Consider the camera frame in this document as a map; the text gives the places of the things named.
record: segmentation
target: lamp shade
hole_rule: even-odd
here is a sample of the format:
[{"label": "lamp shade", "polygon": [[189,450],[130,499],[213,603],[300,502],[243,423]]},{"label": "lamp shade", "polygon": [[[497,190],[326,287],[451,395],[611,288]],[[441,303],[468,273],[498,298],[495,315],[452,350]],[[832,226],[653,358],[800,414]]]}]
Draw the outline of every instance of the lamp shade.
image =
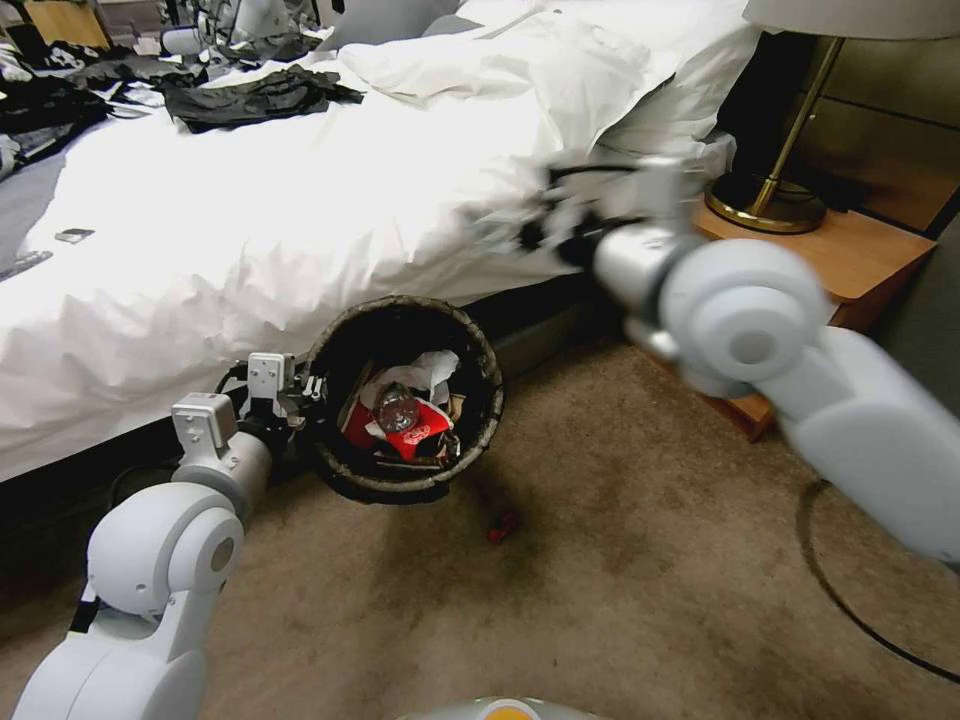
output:
[{"label": "lamp shade", "polygon": [[750,0],[755,25],[863,40],[934,40],[960,35],[960,0]]}]

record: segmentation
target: black garment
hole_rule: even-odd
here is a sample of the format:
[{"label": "black garment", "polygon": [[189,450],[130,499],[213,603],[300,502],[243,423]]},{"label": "black garment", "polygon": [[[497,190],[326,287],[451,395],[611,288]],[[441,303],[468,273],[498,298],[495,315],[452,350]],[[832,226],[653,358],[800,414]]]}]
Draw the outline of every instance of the black garment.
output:
[{"label": "black garment", "polygon": [[67,79],[79,88],[106,90],[117,82],[139,80],[156,88],[196,87],[207,81],[207,71],[202,65],[180,65],[164,62],[155,57],[132,57],[120,60],[102,60],[71,73]]},{"label": "black garment", "polygon": [[191,132],[200,133],[323,112],[330,102],[363,100],[361,93],[338,85],[339,79],[336,73],[314,73],[294,66],[245,85],[164,88],[163,95],[170,116],[183,120]]},{"label": "black garment", "polygon": [[51,155],[107,117],[107,104],[87,90],[55,77],[5,82],[0,91],[0,134],[17,143],[17,165]]}]

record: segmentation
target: lamp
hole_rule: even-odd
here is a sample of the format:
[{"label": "lamp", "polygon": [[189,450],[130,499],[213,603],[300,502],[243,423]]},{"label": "lamp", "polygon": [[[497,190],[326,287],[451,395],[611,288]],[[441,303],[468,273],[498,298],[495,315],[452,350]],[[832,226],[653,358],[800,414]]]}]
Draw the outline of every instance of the lamp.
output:
[{"label": "lamp", "polygon": [[823,220],[826,206],[814,193],[780,175],[844,39],[933,40],[960,35],[960,0],[749,0],[743,17],[766,28],[826,35],[831,40],[770,174],[723,175],[707,190],[707,206],[754,230],[808,232]]}]

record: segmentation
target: orange light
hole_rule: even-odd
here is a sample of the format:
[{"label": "orange light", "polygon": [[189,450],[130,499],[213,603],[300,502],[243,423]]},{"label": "orange light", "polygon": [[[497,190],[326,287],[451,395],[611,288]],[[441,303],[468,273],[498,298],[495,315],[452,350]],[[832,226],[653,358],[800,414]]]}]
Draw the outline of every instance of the orange light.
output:
[{"label": "orange light", "polygon": [[485,715],[483,720],[533,720],[533,716],[520,708],[505,707]]}]

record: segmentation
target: clear plastic bottle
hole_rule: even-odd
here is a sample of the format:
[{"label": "clear plastic bottle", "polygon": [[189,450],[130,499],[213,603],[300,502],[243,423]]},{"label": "clear plastic bottle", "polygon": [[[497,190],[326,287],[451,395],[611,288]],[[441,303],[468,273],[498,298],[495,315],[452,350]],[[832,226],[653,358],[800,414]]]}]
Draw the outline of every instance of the clear plastic bottle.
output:
[{"label": "clear plastic bottle", "polygon": [[403,432],[416,425],[420,406],[406,385],[390,383],[377,396],[373,416],[385,433]]}]

